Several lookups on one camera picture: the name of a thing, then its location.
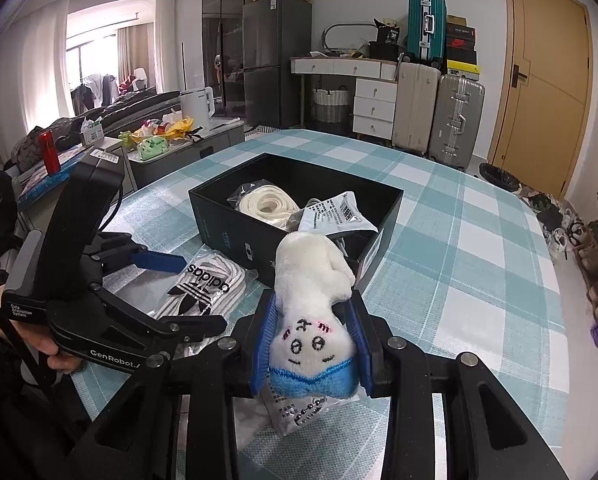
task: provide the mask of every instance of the plush toy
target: plush toy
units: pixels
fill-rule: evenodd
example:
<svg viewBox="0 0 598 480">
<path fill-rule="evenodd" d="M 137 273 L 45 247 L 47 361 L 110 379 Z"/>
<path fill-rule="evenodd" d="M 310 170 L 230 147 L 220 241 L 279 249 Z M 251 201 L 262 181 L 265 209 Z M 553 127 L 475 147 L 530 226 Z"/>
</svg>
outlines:
<svg viewBox="0 0 598 480">
<path fill-rule="evenodd" d="M 355 344 L 332 313 L 349 300 L 355 276 L 341 251 L 323 235 L 296 232 L 279 244 L 275 263 L 281 331 L 270 344 L 273 389 L 289 398 L 345 399 L 357 390 Z"/>
</svg>

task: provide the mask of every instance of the checkered tablecloth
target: checkered tablecloth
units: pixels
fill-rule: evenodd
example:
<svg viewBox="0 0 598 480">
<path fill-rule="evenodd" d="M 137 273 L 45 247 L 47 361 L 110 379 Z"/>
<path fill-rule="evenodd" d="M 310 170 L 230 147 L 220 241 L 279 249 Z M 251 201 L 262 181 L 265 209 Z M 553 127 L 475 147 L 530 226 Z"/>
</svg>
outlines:
<svg viewBox="0 0 598 480">
<path fill-rule="evenodd" d="M 153 250 L 192 256 L 201 242 L 188 190 L 264 152 L 336 168 L 404 191 L 390 248 L 364 292 L 368 311 L 384 317 L 393 333 L 426 352 L 448 357 L 475 352 L 559 456 L 569 388 L 559 287 L 540 225 L 514 195 L 383 146 L 310 130 L 286 130 L 223 150 L 138 191 L 124 200 L 109 229 L 131 232 L 136 241 Z M 127 269 L 106 286 L 122 294 L 133 284 L 148 282 L 142 279 L 139 270 Z M 250 291 L 230 325 L 252 312 L 260 291 L 261 286 Z M 136 296 L 134 304 L 149 310 L 153 306 L 146 301 L 156 300 L 146 300 L 143 294 Z M 125 377 L 88 364 L 73 380 L 94 416 Z M 379 478 L 388 409 L 387 399 L 364 397 L 279 438 L 266 425 L 265 411 L 262 415 L 260 410 L 257 418 L 255 407 L 255 416 L 237 417 L 241 477 Z M 435 418 L 438 478 L 443 478 L 445 447 L 438 398 Z"/>
</svg>

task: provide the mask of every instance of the door frame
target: door frame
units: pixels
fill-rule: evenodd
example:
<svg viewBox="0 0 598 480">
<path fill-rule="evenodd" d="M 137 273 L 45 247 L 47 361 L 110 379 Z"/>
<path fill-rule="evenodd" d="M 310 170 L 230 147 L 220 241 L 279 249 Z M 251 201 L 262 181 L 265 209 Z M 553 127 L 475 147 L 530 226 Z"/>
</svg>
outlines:
<svg viewBox="0 0 598 480">
<path fill-rule="evenodd" d="M 575 166 L 581 151 L 583 138 L 586 133 L 586 129 L 588 128 L 590 103 L 592 101 L 592 73 L 594 72 L 594 60 L 592 56 L 592 28 L 590 26 L 590 14 L 588 13 L 588 7 L 578 0 L 571 1 L 581 7 L 585 13 L 586 23 L 588 24 L 588 52 L 590 56 L 590 67 L 588 69 L 588 94 L 586 95 L 584 118 L 581 123 L 581 130 L 579 131 L 578 139 L 576 141 L 576 149 L 573 153 L 572 160 L 570 161 L 570 166 L 568 167 L 566 181 L 558 196 L 559 199 L 563 198 L 568 190 L 568 186 L 570 186 L 570 180 L 572 179 L 572 174 L 575 171 Z M 512 47 L 514 45 L 514 3 L 512 0 L 506 0 L 506 14 L 506 22 L 508 26 L 508 31 L 506 34 L 506 62 L 504 65 L 503 84 L 501 87 L 501 98 L 499 100 L 498 112 L 496 114 L 495 129 L 492 135 L 492 140 L 490 141 L 490 149 L 488 150 L 488 162 L 490 164 L 494 164 L 495 166 L 497 165 L 497 161 L 495 161 L 495 153 L 501 138 L 501 130 L 503 129 L 503 119 L 506 114 L 506 106 L 508 105 L 508 96 L 510 92 L 509 82 L 511 81 L 512 76 Z"/>
</svg>

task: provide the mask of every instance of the wicker basket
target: wicker basket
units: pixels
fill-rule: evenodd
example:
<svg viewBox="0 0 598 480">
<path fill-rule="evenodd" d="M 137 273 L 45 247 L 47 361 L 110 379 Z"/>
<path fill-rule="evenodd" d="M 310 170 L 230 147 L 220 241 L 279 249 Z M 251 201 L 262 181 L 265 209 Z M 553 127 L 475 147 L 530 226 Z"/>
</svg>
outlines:
<svg viewBox="0 0 598 480">
<path fill-rule="evenodd" d="M 313 90 L 314 118 L 322 123 L 344 123 L 348 120 L 348 90 Z"/>
</svg>

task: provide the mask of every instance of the silver suitcase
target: silver suitcase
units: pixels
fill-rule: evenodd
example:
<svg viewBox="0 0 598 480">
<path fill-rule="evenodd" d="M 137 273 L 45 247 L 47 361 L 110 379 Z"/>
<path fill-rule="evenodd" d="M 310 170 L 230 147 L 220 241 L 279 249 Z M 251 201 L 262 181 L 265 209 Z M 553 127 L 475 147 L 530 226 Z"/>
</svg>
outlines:
<svg viewBox="0 0 598 480">
<path fill-rule="evenodd" d="M 398 148 L 428 151 L 440 77 L 435 68 L 400 63 L 393 125 L 393 144 Z"/>
<path fill-rule="evenodd" d="M 476 81 L 444 75 L 439 82 L 428 155 L 453 168 L 465 170 L 479 132 L 486 89 Z"/>
</svg>

